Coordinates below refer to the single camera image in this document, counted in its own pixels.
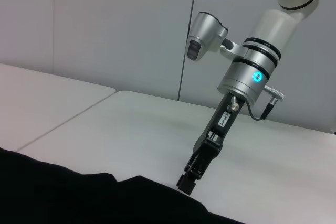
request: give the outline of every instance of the cable connector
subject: cable connector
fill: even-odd
[[[274,105],[277,103],[278,99],[275,97],[272,97],[272,99],[269,101],[269,103],[267,104],[263,114],[261,115],[261,119],[266,119],[266,117],[268,116],[268,114],[271,112],[271,110],[274,108]]]
[[[275,97],[278,100],[282,100],[285,98],[285,95],[281,92],[279,92],[278,90],[272,89],[269,86],[264,86],[264,91],[266,93],[269,93],[271,96]]]

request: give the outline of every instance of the wall seam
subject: wall seam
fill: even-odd
[[[55,0],[52,0],[52,11],[53,11],[53,21],[52,21],[52,43],[53,43],[53,53],[52,53],[52,73],[55,74],[55,64],[54,64],[54,57],[55,57]]]
[[[192,3],[191,3],[191,9],[190,9],[190,16],[189,16],[189,24],[188,24],[188,32],[187,32],[187,39],[186,39],[186,42],[188,40],[188,36],[189,36],[189,30],[190,30],[190,24],[191,24],[191,17],[193,15],[193,8],[194,8],[194,0],[192,0]],[[179,87],[179,93],[177,95],[177,100],[179,101],[180,100],[180,95],[181,95],[181,87],[182,87],[182,80],[183,80],[183,73],[184,73],[184,64],[185,64],[185,55],[183,53],[183,63],[182,63],[182,72],[181,72],[181,79],[180,79],[180,87]]]

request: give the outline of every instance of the black ring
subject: black ring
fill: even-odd
[[[218,23],[219,23],[221,26],[223,26],[222,23],[219,21],[219,19],[216,18],[216,17],[215,17],[214,15],[212,15],[211,13],[207,13],[207,12],[199,12],[199,13],[205,13],[205,14],[207,14],[207,15],[212,16],[213,18],[215,18],[215,20],[218,21]]]
[[[264,41],[264,40],[258,39],[258,38],[247,38],[247,39],[245,39],[244,43],[249,42],[249,41],[256,42],[256,43],[259,43],[259,44],[262,44],[262,45],[268,47],[269,49],[273,50],[278,55],[279,60],[281,60],[280,51],[278,50],[278,48],[273,46],[271,43],[268,43],[267,41]]]
[[[267,80],[269,80],[269,73],[266,71],[265,68],[263,68],[262,66],[258,65],[258,64],[255,64],[253,61],[249,60],[249,59],[246,59],[244,57],[236,57],[234,58],[234,60],[232,61],[233,62],[240,62],[240,63],[244,63],[244,64],[247,64],[247,65],[250,65],[251,67],[254,67],[256,69],[258,69],[261,73],[264,74],[264,76],[267,78]]]
[[[278,65],[277,59],[268,51],[265,51],[262,48],[255,46],[255,45],[242,45],[242,47],[246,47],[254,51],[261,52],[263,55],[265,55],[268,59],[270,59],[273,62],[275,67],[277,67]]]
[[[302,8],[306,7],[311,2],[313,2],[313,0],[310,0],[310,1],[306,2],[305,4],[297,6],[297,7],[284,7],[284,6],[280,5],[280,4],[279,5],[281,6],[282,9],[285,9],[285,10],[299,10],[299,9],[302,9]]]

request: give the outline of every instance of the metal connector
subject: metal connector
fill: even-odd
[[[220,54],[230,61],[233,61],[233,59],[237,56],[244,57],[248,51],[248,48],[242,47],[226,38],[224,39],[220,49]]]
[[[273,106],[277,103],[277,101],[278,101],[278,98],[276,98],[276,97],[272,97],[272,99],[270,100],[270,104],[272,104]]]
[[[277,98],[278,100],[282,100],[283,98],[285,98],[285,95],[281,92],[279,92],[278,90],[272,89],[269,86],[264,86],[264,91],[266,93],[269,93],[271,96]]]
[[[239,104],[237,103],[237,98],[235,96],[231,97],[231,104],[227,107],[228,112],[234,112],[239,110]]]

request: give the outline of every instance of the label sticker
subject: label sticker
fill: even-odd
[[[224,114],[222,115],[220,121],[218,122],[218,125],[223,127],[225,126],[225,124],[227,123],[227,120],[229,120],[231,114],[229,114],[228,112],[224,112]]]

